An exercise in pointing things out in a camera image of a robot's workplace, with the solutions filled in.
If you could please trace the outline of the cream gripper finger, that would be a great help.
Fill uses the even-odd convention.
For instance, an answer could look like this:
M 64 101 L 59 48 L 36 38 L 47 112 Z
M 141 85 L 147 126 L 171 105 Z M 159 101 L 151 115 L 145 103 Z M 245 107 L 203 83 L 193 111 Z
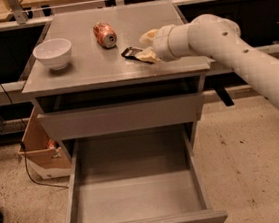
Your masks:
M 143 45 L 152 45 L 154 41 L 154 37 L 157 35 L 157 33 L 158 33 L 157 29 L 149 30 L 139 38 L 140 43 Z
M 149 62 L 155 64 L 160 61 L 160 58 L 156 55 L 153 47 L 147 47 L 135 56 L 138 60 L 143 62 Z

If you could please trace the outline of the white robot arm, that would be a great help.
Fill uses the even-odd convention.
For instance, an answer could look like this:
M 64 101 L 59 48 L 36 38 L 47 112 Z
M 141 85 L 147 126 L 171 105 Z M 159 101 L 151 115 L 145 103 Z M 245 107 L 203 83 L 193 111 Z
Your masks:
M 205 56 L 233 71 L 279 110 L 279 59 L 241 39 L 240 27 L 216 15 L 200 15 L 179 26 L 144 33 L 139 41 L 162 61 Z

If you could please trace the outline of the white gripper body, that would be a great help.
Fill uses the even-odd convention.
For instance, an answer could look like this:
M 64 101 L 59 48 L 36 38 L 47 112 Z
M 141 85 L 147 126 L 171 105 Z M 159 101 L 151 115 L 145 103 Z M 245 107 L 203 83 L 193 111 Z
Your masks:
M 152 44 L 158 58 L 170 62 L 192 55 L 188 30 L 188 25 L 170 25 L 159 29 Z

